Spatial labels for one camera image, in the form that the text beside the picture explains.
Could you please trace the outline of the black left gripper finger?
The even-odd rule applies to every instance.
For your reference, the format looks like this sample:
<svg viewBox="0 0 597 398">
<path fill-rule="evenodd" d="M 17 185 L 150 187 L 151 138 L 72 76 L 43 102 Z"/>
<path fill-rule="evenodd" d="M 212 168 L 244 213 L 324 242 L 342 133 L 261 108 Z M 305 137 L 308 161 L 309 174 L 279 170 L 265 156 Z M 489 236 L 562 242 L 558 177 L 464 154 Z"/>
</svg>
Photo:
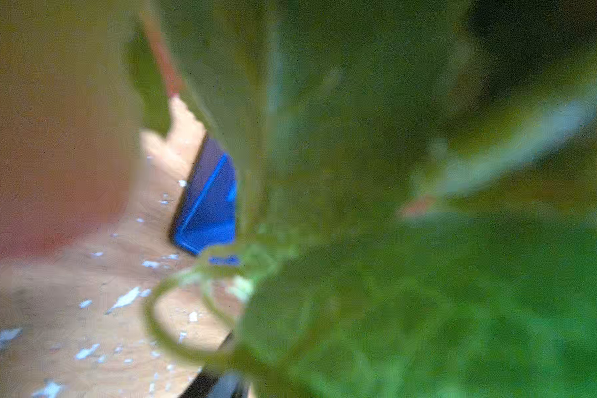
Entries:
<svg viewBox="0 0 597 398">
<path fill-rule="evenodd" d="M 207 365 L 193 378 L 180 398 L 247 398 L 249 385 L 236 372 L 219 373 Z"/>
</svg>

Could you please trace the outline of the pink artificial flower bouquet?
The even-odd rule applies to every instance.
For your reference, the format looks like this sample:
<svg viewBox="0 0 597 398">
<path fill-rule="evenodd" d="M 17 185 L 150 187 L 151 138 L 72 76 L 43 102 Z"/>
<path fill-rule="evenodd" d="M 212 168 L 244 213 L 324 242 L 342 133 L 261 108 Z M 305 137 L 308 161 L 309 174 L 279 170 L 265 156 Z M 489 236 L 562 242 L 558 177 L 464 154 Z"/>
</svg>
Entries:
<svg viewBox="0 0 597 398">
<path fill-rule="evenodd" d="M 237 180 L 161 348 L 262 397 L 597 397 L 597 1 L 0 1 L 0 296 L 123 213 L 155 36 Z"/>
</svg>

